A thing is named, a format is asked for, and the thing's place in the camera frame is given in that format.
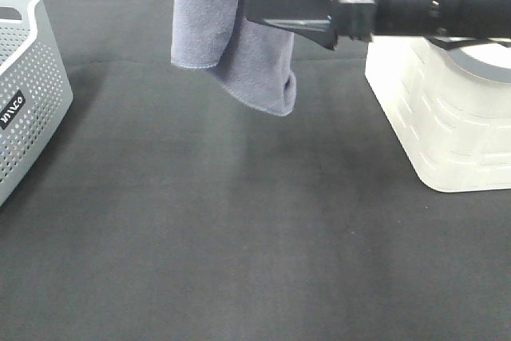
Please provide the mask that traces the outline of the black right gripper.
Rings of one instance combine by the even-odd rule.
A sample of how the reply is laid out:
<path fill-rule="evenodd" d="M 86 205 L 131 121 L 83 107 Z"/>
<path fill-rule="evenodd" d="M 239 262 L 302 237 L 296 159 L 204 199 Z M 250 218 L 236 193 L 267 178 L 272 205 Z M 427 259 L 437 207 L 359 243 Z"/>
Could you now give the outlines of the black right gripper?
<path fill-rule="evenodd" d="M 248 21 L 298 34 L 333 50 L 338 37 L 369 42 L 377 0 L 245 0 Z"/>

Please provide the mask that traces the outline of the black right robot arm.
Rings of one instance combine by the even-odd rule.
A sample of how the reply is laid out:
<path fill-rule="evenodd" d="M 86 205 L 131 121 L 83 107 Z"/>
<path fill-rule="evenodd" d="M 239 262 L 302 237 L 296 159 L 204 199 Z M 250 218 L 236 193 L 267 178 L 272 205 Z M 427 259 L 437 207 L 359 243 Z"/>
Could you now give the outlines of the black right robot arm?
<path fill-rule="evenodd" d="M 510 43 L 510 0 L 245 0 L 244 14 L 329 50 L 341 37 L 422 37 L 445 50 Z"/>

